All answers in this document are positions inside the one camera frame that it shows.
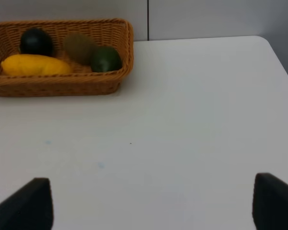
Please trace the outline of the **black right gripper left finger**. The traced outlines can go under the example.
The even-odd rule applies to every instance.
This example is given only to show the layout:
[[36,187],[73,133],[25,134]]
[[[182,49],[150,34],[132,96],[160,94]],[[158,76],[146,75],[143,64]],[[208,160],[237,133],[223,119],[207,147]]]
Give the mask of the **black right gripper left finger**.
[[53,223],[48,178],[34,178],[0,203],[0,230],[50,230]]

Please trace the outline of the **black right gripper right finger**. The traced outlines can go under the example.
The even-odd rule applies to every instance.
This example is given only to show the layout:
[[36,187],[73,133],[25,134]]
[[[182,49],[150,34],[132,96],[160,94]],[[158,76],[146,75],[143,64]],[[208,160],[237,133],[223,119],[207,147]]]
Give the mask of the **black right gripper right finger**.
[[288,230],[288,184],[270,173],[256,174],[252,218],[257,230]]

